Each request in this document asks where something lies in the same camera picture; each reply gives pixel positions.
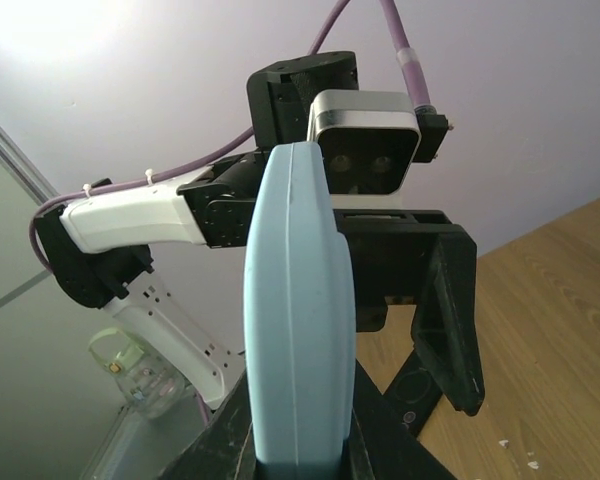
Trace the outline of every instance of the wooden table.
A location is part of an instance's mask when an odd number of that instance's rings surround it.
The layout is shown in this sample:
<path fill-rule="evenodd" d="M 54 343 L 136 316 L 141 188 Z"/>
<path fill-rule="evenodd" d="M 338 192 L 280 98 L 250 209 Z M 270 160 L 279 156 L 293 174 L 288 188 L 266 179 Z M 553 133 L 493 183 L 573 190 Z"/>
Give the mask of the wooden table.
<path fill-rule="evenodd" d="M 358 334 L 381 391 L 411 350 L 412 314 L 392 308 Z M 476 328 L 482 410 L 443 399 L 422 443 L 460 479 L 600 480 L 600 199 L 478 260 Z"/>

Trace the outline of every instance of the wall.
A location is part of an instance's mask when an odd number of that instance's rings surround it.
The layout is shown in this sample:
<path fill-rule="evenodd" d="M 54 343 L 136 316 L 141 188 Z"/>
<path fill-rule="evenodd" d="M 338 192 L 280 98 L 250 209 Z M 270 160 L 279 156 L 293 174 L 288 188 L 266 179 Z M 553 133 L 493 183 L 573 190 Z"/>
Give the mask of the wall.
<path fill-rule="evenodd" d="M 45 58 L 32 35 L 27 54 L 0 41 L 0 124 L 61 191 L 172 167 L 241 132 L 248 75 L 303 53 L 332 1 L 108 4 L 88 51 Z M 486 252 L 600 196 L 600 0 L 398 4 L 457 127 L 410 172 L 406 205 L 444 209 Z M 403 88 L 377 2 L 351 2 L 325 49 L 357 53 L 363 88 Z M 192 314 L 239 348 L 241 252 L 154 252 Z"/>
<path fill-rule="evenodd" d="M 33 199 L 0 164 L 0 479 L 78 478 L 123 398 L 86 352 L 111 321 L 42 271 Z"/>

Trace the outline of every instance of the white robotic arm segment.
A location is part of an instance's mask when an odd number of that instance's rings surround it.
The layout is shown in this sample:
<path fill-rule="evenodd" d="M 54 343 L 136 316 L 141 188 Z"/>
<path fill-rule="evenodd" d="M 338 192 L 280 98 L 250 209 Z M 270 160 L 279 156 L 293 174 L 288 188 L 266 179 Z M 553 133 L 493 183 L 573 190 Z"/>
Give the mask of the white robotic arm segment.
<path fill-rule="evenodd" d="M 242 375 L 244 359 L 209 337 L 173 300 L 155 273 L 142 273 L 103 310 L 137 333 L 192 383 L 217 409 Z"/>
<path fill-rule="evenodd" d="M 60 221 L 84 253 L 159 242 L 204 245 L 204 236 L 177 189 L 209 170 L 203 167 L 151 185 L 74 200 Z"/>

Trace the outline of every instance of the white cable tie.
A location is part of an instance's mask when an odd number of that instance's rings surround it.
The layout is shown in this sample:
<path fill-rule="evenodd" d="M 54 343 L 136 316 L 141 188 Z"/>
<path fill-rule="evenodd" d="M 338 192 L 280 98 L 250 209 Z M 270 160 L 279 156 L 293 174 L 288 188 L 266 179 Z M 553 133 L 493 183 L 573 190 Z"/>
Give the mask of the white cable tie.
<path fill-rule="evenodd" d="M 147 177 L 147 185 L 153 185 L 153 168 L 147 168 L 144 174 Z"/>
<path fill-rule="evenodd" d="M 418 60 L 418 54 L 416 54 L 416 51 L 411 47 L 398 50 L 396 52 L 396 58 L 401 67 L 404 67 L 407 63 L 420 61 Z"/>

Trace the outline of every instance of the cable clip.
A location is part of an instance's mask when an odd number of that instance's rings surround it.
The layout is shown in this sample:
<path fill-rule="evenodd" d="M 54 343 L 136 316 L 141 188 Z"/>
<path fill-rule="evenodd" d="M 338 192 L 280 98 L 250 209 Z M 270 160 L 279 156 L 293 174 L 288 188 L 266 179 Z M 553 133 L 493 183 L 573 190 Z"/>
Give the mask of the cable clip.
<path fill-rule="evenodd" d="M 153 185 L 153 168 L 147 168 L 144 174 L 147 177 L 147 185 Z"/>

